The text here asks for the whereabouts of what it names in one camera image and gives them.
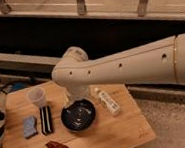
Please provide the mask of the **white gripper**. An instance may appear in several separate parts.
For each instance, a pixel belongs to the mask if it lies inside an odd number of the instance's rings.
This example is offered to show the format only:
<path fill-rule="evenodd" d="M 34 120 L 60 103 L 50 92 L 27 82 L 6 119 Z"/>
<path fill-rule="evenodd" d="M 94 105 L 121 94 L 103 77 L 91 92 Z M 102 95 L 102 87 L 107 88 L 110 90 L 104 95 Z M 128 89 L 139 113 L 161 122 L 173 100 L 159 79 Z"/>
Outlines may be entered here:
<path fill-rule="evenodd" d="M 67 104 L 66 106 L 71 106 L 77 100 L 84 100 L 90 95 L 90 87 L 87 85 L 84 86 L 75 86 L 68 87 L 66 91 Z"/>

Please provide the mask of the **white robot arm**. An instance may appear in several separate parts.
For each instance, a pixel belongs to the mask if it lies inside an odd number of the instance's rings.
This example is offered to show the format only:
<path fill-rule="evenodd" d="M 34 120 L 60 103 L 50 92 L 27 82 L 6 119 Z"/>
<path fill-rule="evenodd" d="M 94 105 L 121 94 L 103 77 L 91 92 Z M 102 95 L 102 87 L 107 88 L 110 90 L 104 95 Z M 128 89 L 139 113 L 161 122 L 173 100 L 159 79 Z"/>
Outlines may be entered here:
<path fill-rule="evenodd" d="M 52 81 L 67 89 L 72 102 L 85 98 L 93 84 L 185 85 L 185 34 L 94 60 L 70 47 L 53 68 Z"/>

